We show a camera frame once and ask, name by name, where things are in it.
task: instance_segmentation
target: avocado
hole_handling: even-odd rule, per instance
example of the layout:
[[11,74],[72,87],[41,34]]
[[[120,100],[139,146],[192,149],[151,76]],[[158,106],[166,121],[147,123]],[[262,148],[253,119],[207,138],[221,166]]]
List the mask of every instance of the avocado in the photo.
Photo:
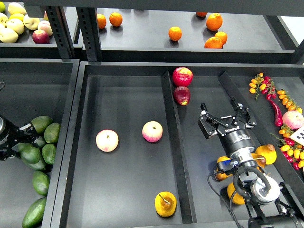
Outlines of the avocado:
[[47,196],[48,188],[49,188],[49,177],[41,172],[35,171],[33,175],[33,187],[35,191],[41,196]]
[[42,222],[46,202],[47,198],[42,197],[29,207],[22,221],[23,228],[34,228]]

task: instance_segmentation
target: black cable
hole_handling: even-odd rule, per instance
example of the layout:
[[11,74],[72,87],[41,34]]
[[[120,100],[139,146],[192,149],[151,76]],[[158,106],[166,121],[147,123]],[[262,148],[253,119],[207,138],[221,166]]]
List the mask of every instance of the black cable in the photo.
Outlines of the black cable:
[[238,228],[244,228],[241,224],[239,224],[237,218],[235,217],[234,215],[234,212],[231,210],[231,207],[227,204],[227,202],[224,200],[224,198],[213,188],[213,186],[211,185],[211,182],[210,182],[210,177],[212,175],[216,175],[218,173],[221,173],[221,171],[218,171],[218,172],[214,172],[214,173],[210,173],[207,177],[207,182],[208,182],[208,185],[210,186],[210,188],[214,191],[214,193],[220,198],[220,200],[225,204],[226,208],[228,209],[228,212],[230,214],[230,216],[233,218],[233,220],[235,221],[236,225]]

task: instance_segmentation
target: robotic hand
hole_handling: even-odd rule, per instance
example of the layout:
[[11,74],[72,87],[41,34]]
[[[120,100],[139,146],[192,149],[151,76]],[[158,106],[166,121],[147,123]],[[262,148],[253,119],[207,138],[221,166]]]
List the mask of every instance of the robotic hand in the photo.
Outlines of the robotic hand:
[[18,128],[0,115],[0,161],[5,161],[10,157],[20,158],[18,144],[35,144],[38,139],[39,135],[31,123]]
[[[285,185],[279,186],[273,178],[267,176],[251,156],[255,144],[248,129],[254,128],[257,123],[250,109],[237,103],[234,98],[231,99],[231,105],[236,111],[234,116],[217,118],[210,115],[206,105],[202,103],[198,124],[206,139],[218,135],[227,157],[230,158],[217,163],[217,167],[221,173],[233,174],[233,185],[236,192],[244,197],[250,216],[248,227],[303,227],[296,218],[295,211],[279,199]],[[260,206],[273,202],[279,215],[266,217]],[[253,217],[252,208],[256,212],[256,218]]]

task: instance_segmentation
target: yellow cherry tomato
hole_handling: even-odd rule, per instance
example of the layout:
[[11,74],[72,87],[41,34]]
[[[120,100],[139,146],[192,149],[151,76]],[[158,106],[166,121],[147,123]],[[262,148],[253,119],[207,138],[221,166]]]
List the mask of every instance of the yellow cherry tomato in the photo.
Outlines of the yellow cherry tomato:
[[289,110],[289,111],[295,110],[295,106],[294,106],[294,105],[289,106],[288,110]]
[[294,158],[298,159],[300,157],[300,151],[299,150],[294,150]]
[[302,168],[304,166],[304,161],[299,161],[298,166],[299,166],[299,168]]
[[280,95],[279,98],[282,100],[284,99],[285,97],[287,97],[286,95]]
[[251,88],[256,88],[256,84],[254,84],[254,83],[249,83],[249,86],[251,87]]
[[301,160],[304,160],[304,152],[301,152],[301,153],[300,153],[300,159],[301,159]]
[[289,149],[287,151],[288,156],[292,156],[294,154],[294,150],[293,149]]
[[291,105],[292,105],[292,102],[289,101],[289,102],[286,103],[285,107],[286,107],[286,108],[289,108]]
[[289,136],[290,136],[290,133],[285,133],[285,134],[283,134],[283,137],[284,137],[284,138],[289,138]]
[[262,84],[261,86],[260,86],[260,90],[264,90],[266,88],[266,84]]
[[296,108],[296,110],[297,110],[299,113],[301,113],[301,114],[302,114],[302,108],[297,107],[297,108]]
[[281,147],[282,152],[288,151],[289,149],[290,149],[289,145],[284,145],[284,146]]
[[284,91],[284,90],[279,90],[279,91],[277,92],[277,94],[279,94],[279,95],[284,95],[284,94],[285,94],[285,91]]
[[283,105],[286,105],[286,104],[287,104],[287,102],[288,102],[288,98],[287,98],[287,97],[285,97],[285,98],[283,99],[283,101],[282,101],[282,104],[283,104]]
[[249,89],[249,92],[251,92],[252,94],[254,94],[256,92],[256,90],[254,88]]

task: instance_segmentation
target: black tray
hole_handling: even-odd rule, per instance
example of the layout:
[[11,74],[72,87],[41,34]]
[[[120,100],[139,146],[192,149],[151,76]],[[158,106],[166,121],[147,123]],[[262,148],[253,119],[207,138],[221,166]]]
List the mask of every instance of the black tray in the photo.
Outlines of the black tray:
[[[68,120],[76,84],[78,60],[2,59],[1,77],[5,87],[0,91],[0,113],[17,126],[47,115],[61,123],[57,155],[53,168],[60,168],[66,141]],[[0,227],[21,227],[30,205],[41,198],[32,186],[33,170],[20,159],[1,161]],[[50,223],[58,173],[49,173],[51,182],[45,210]]]
[[[195,76],[189,86],[190,103],[176,109],[167,78],[182,65]],[[207,184],[207,175],[225,153],[217,137],[206,140],[198,127],[200,103],[205,102],[214,115],[233,112],[229,96],[218,81],[219,75],[228,72],[242,92],[242,99],[250,104],[257,120],[261,119],[258,124],[264,133],[259,127],[252,132],[256,145],[275,145],[269,134],[278,131],[273,126],[273,111],[264,98],[254,100],[248,83],[264,72],[288,91],[293,84],[299,91],[304,87],[299,83],[304,68],[296,65],[82,62],[79,71],[51,227],[66,223],[68,227],[180,227],[186,226],[184,223],[191,223],[189,227],[233,227],[226,207]],[[294,92],[291,96],[304,105],[302,95]],[[156,144],[147,143],[141,135],[144,123],[153,119],[164,128]],[[120,136],[119,147],[113,153],[101,152],[95,144],[97,133],[106,128]],[[302,174],[276,148],[277,161],[266,170],[277,182],[285,180],[290,184],[303,207]],[[231,181],[211,182],[227,199],[226,187]],[[154,209],[155,195],[164,189],[179,198],[186,195],[190,202],[181,201],[177,213],[169,219],[158,217]],[[245,206],[234,210],[237,219],[246,225]],[[277,213],[274,204],[263,210],[266,215]],[[189,212],[190,222],[184,220]]]

